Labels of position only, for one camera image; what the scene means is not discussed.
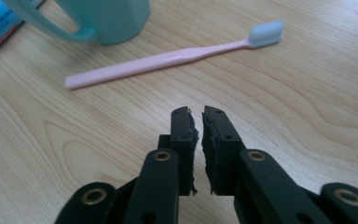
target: table surface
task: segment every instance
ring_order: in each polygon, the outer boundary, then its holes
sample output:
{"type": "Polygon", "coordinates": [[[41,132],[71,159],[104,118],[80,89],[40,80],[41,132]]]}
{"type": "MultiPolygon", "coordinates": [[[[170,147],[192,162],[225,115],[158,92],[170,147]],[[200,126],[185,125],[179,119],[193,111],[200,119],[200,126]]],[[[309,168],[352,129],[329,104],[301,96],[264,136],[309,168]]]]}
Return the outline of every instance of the table surface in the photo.
{"type": "MultiPolygon", "coordinates": [[[[152,0],[143,31],[115,46],[56,40],[24,24],[0,48],[0,223],[53,223],[80,187],[135,178],[171,112],[224,110],[248,148],[270,153],[299,186],[358,188],[358,0],[152,0]],[[176,49],[245,38],[285,21],[281,43],[68,91],[66,77],[176,49]]],[[[54,1],[42,13],[76,27],[54,1]]],[[[210,194],[200,143],[196,196],[179,223],[239,223],[210,194]]]]}

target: pink toothbrush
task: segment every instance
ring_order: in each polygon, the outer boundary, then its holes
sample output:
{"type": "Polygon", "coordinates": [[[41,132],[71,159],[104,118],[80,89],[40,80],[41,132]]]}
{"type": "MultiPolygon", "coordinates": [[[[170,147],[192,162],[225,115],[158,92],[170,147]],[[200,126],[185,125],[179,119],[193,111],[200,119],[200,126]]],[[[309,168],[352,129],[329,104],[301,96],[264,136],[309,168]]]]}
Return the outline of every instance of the pink toothbrush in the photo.
{"type": "Polygon", "coordinates": [[[234,49],[257,49],[265,47],[281,41],[283,27],[284,23],[282,21],[268,22],[254,26],[249,36],[241,41],[211,47],[179,49],[127,63],[119,63],[99,68],[67,77],[65,80],[65,86],[67,89],[72,90],[120,77],[127,77],[182,63],[194,62],[199,59],[234,49]]]}

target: cup handle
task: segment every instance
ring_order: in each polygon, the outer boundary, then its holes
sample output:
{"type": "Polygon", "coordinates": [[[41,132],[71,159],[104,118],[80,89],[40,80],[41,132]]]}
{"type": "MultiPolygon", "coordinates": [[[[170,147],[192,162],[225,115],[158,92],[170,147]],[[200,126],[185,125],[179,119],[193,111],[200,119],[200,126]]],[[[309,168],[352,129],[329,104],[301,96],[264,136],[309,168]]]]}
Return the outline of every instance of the cup handle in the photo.
{"type": "Polygon", "coordinates": [[[29,0],[2,0],[11,10],[32,24],[34,27],[53,37],[73,41],[77,43],[85,43],[94,41],[98,38],[98,33],[91,28],[80,28],[74,33],[69,33],[43,16],[29,0]]]}

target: screw hole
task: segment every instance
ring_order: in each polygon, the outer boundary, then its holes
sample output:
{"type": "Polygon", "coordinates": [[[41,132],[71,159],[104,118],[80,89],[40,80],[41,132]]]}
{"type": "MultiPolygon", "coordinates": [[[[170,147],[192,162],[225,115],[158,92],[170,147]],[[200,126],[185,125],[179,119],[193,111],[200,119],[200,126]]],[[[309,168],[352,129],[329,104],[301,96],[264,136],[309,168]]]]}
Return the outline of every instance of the screw hole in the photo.
{"type": "Polygon", "coordinates": [[[103,199],[106,198],[106,190],[104,189],[91,189],[83,194],[82,203],[87,205],[93,205],[100,203],[103,199]]]}
{"type": "Polygon", "coordinates": [[[141,221],[142,223],[144,224],[152,224],[156,221],[157,217],[156,217],[156,214],[154,213],[144,213],[142,216],[141,216],[141,221]]]}
{"type": "Polygon", "coordinates": [[[313,223],[312,217],[308,216],[305,213],[297,213],[296,218],[298,219],[298,221],[300,221],[301,223],[304,223],[304,224],[312,224],[313,223]]]}
{"type": "Polygon", "coordinates": [[[156,161],[167,161],[171,158],[171,154],[165,151],[158,152],[155,154],[156,161]]]}
{"type": "Polygon", "coordinates": [[[248,156],[250,159],[254,160],[254,161],[263,161],[266,159],[266,156],[258,151],[250,151],[248,153],[248,156]]]}
{"type": "Polygon", "coordinates": [[[347,189],[336,189],[334,194],[342,202],[350,204],[352,206],[358,206],[358,195],[347,189]]]}

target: wooden table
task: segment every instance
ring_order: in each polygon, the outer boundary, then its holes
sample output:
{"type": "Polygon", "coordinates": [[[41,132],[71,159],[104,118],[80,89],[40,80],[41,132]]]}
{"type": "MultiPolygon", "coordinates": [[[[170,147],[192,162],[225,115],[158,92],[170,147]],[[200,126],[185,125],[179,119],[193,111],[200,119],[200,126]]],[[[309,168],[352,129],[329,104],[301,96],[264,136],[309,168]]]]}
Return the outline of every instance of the wooden table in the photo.
{"type": "MultiPolygon", "coordinates": [[[[53,223],[81,186],[135,178],[170,114],[224,110],[249,148],[270,153],[298,185],[358,187],[358,0],[152,0],[143,31],[115,46],[72,44],[24,24],[0,48],[0,223],[53,223]],[[72,74],[175,49],[245,38],[286,23],[280,44],[76,91],[72,74]]],[[[76,28],[54,1],[40,10],[76,28]]],[[[199,143],[197,196],[179,223],[238,223],[232,197],[210,194],[199,143]]]]}

